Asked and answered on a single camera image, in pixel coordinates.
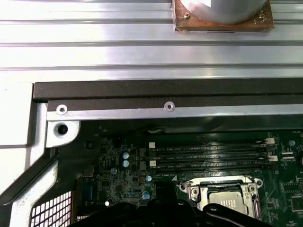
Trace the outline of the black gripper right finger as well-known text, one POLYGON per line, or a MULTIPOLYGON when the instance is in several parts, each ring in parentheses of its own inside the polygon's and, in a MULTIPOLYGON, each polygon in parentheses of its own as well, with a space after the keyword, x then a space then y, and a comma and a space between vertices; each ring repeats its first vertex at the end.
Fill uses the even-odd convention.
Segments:
POLYGON ((241 183, 182 185, 169 183, 170 227, 265 227, 260 220, 258 196, 241 183))

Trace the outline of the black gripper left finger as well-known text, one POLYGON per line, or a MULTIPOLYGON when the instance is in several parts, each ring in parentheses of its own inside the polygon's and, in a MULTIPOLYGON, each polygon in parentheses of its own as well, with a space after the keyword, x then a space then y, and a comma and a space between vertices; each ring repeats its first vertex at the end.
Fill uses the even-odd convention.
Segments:
POLYGON ((156 183, 156 197, 142 200, 137 207, 118 203, 84 218, 72 227, 167 227, 169 223, 169 183, 156 183))

